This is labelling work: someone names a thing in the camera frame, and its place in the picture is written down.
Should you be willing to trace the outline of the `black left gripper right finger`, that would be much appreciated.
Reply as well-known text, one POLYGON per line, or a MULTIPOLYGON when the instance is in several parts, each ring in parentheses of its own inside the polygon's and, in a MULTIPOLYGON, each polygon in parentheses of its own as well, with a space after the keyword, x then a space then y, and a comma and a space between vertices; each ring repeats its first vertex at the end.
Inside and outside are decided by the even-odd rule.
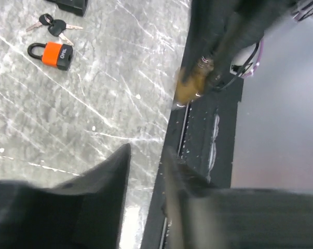
POLYGON ((162 155, 170 248, 313 248, 313 192, 220 188, 162 155))

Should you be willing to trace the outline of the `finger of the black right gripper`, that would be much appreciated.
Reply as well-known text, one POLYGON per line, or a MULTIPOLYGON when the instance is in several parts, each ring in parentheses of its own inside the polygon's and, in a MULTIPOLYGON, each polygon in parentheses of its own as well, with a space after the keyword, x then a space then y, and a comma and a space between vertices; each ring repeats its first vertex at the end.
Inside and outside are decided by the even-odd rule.
POLYGON ((224 25, 239 1, 191 2, 190 23, 183 54, 183 77, 187 78, 198 60, 206 55, 224 33, 224 25))
POLYGON ((239 19, 222 38, 214 57, 208 85, 220 88, 222 75, 232 59, 244 48, 261 40, 264 33, 296 5, 296 1, 241 1, 239 19))

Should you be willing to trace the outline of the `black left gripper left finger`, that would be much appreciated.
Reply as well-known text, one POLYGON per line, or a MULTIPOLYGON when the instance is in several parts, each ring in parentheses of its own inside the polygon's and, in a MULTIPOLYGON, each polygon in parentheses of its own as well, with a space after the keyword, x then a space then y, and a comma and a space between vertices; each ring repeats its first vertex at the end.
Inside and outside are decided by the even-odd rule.
POLYGON ((54 188, 0 180, 0 248, 118 248, 130 160, 127 143, 54 188))

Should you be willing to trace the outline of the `small brass padlock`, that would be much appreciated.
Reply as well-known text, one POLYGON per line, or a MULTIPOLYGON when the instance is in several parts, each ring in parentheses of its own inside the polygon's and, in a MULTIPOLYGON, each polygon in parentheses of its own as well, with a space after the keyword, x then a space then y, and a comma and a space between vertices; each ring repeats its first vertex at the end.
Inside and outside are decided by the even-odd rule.
POLYGON ((214 63, 210 57, 201 57, 192 73, 183 81, 185 68, 181 68, 176 82, 172 109, 185 107, 190 102, 200 98, 205 90, 207 75, 213 71, 214 63))

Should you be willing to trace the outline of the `orange black padlock with keys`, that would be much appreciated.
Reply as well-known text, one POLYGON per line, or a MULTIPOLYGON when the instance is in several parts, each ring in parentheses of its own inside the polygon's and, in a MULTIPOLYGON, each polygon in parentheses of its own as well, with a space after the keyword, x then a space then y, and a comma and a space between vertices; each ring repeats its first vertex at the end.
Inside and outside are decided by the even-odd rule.
POLYGON ((64 20, 55 19, 50 14, 44 13, 39 16, 38 22, 26 29, 27 32, 46 26, 49 34, 60 38, 64 43, 47 42, 32 43, 27 48, 27 53, 31 58, 41 61, 44 65, 67 71, 73 58, 74 43, 65 35, 65 30, 83 30, 82 26, 67 24, 64 20))

